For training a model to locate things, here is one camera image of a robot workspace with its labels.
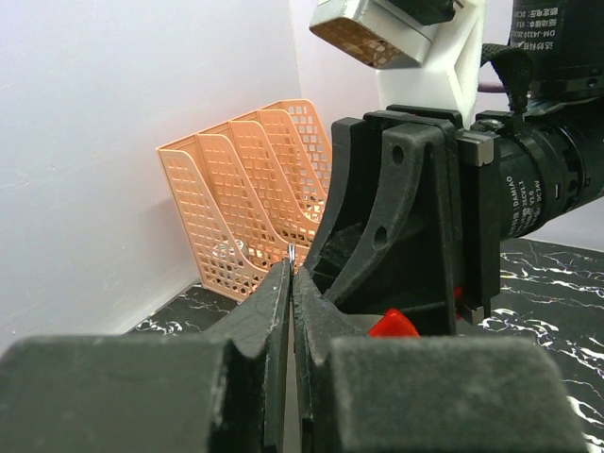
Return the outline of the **metal key organizer red handle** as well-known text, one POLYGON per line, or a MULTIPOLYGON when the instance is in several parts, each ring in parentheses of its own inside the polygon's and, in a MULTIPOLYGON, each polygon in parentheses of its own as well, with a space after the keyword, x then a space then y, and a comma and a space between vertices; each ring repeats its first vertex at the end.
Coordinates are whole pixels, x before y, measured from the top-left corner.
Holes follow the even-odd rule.
POLYGON ((453 335, 455 246, 361 237, 331 288, 304 271, 293 296, 296 339, 453 335))

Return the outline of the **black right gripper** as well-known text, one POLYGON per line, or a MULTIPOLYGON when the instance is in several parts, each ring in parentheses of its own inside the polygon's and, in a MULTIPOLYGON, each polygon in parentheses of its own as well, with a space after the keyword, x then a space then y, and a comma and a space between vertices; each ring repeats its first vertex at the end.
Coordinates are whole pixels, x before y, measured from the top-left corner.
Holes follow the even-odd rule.
POLYGON ((400 310, 422 335, 480 323, 499 292, 496 135, 461 128, 452 112, 399 109, 343 118, 331 134, 306 261, 319 291, 347 314, 400 310))

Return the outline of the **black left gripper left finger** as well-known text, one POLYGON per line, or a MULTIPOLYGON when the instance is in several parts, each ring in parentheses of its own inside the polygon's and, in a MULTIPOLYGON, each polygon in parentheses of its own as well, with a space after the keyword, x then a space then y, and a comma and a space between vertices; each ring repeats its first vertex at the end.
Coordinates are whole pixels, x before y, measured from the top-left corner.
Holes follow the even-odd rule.
POLYGON ((5 452, 279 452, 293 268, 201 333, 39 336, 1 359, 5 452))

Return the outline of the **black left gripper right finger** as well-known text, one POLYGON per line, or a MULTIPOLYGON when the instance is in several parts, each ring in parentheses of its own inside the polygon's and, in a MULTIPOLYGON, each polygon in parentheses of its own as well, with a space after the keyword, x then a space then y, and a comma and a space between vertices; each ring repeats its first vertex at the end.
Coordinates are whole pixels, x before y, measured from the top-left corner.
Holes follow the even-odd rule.
POLYGON ((515 338, 378 338, 293 280, 305 452, 583 452, 555 361, 515 338))

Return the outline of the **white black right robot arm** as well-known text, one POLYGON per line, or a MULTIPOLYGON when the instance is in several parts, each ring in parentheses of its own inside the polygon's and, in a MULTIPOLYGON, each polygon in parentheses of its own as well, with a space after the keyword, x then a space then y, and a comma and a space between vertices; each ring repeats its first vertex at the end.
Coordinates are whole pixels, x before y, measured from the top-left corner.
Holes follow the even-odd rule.
POLYGON ((603 194, 603 5, 517 1, 505 44, 482 1, 322 1, 310 31, 377 72, 381 109, 331 128, 305 266, 348 314, 424 335, 476 324, 500 245, 603 194))

